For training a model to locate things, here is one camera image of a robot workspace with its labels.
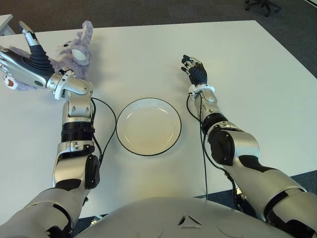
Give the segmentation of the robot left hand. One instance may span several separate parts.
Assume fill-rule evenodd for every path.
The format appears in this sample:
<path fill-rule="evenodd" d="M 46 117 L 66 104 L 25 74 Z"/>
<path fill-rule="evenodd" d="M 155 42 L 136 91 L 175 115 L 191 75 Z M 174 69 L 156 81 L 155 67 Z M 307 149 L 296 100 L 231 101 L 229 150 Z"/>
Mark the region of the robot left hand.
<path fill-rule="evenodd" d="M 29 46 L 30 56 L 25 57 L 1 47 L 0 69 L 24 84 L 46 88 L 49 79 L 55 73 L 53 65 L 34 31 L 23 21 L 19 21 L 19 26 Z"/>

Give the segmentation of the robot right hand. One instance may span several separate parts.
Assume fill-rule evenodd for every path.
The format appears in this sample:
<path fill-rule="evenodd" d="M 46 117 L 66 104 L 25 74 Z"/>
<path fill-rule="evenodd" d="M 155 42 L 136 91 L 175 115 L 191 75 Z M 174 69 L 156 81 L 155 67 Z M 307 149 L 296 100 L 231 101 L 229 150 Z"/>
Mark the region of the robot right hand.
<path fill-rule="evenodd" d="M 194 57 L 183 55 L 181 63 L 183 64 L 181 70 L 188 75 L 190 82 L 193 85 L 198 86 L 207 84 L 207 72 L 202 62 Z"/>

